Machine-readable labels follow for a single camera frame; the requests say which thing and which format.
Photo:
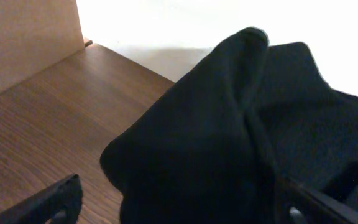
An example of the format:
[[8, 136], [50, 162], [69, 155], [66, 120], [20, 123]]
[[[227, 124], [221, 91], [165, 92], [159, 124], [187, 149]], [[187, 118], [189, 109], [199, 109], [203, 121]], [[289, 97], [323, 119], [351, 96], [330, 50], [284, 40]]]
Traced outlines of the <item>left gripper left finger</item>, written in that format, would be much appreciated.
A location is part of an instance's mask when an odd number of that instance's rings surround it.
[[71, 174], [0, 213], [0, 224], [76, 224], [83, 204], [78, 174]]

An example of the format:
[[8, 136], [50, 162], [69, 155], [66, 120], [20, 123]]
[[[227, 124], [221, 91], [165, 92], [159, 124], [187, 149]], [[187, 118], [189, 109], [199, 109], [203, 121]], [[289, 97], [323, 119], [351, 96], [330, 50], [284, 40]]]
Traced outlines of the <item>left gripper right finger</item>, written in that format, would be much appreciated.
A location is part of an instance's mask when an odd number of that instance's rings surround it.
[[358, 224], [358, 212], [305, 184], [278, 177], [275, 222]]

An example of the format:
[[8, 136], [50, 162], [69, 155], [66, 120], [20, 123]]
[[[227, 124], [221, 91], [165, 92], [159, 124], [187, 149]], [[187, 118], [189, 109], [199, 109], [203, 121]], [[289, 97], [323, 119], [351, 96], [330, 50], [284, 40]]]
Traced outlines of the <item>black t-shirt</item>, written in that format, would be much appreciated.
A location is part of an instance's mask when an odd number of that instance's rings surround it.
[[289, 177], [358, 212], [358, 97], [306, 44], [248, 27], [223, 40], [100, 157], [121, 223], [276, 223]]

